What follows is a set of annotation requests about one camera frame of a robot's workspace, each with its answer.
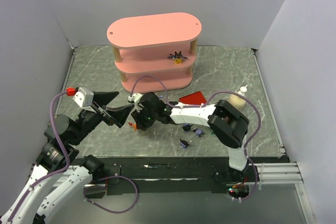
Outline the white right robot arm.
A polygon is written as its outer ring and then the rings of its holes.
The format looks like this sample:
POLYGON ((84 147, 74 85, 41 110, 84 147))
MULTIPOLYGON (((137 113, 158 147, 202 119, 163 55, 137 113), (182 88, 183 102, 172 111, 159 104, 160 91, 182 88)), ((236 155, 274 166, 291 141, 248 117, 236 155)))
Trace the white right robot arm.
POLYGON ((135 93, 128 97, 134 104, 132 117, 137 129, 147 130, 154 122, 162 124, 193 124, 212 130, 218 140, 228 148, 229 170, 243 177, 247 173, 248 159, 244 151, 249 119, 226 100, 210 105, 190 105, 178 102, 175 105, 163 102, 148 92, 135 93))

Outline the orange pikachu figure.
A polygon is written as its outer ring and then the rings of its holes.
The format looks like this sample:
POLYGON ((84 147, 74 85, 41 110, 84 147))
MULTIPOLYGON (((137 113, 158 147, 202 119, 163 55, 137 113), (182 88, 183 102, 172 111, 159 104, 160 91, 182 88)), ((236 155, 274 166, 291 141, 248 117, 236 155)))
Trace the orange pikachu figure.
POLYGON ((138 128, 137 128, 137 125, 135 123, 131 123, 129 122, 128 125, 132 128, 134 128, 134 131, 136 131, 138 128))

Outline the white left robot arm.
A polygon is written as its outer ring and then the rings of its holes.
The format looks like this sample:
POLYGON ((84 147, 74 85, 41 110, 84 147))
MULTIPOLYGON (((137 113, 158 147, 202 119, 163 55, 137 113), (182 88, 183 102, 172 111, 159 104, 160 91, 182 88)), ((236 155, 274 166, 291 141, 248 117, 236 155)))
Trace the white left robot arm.
POLYGON ((79 153, 74 146, 79 145, 101 122, 117 127, 125 124, 134 108, 132 103, 118 108, 107 107, 118 94, 117 91, 68 88, 53 98, 49 108, 50 123, 45 131, 47 142, 23 190, 1 216, 1 223, 49 223, 61 205, 78 190, 85 189, 86 184, 93 183, 93 188, 96 188, 96 183, 109 180, 104 163, 88 155, 64 182, 55 186, 79 153), (75 121, 64 114, 55 115, 56 102, 65 95, 72 97, 82 109, 75 121))

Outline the black winged pikachu figure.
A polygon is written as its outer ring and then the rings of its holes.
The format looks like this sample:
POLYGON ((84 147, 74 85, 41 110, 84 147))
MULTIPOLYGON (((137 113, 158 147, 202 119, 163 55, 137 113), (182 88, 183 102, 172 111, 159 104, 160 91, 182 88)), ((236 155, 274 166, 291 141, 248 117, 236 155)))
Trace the black winged pikachu figure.
POLYGON ((181 64, 184 60, 189 60, 189 58, 184 56, 181 51, 175 51, 174 54, 170 54, 167 59, 173 60, 175 64, 181 64))

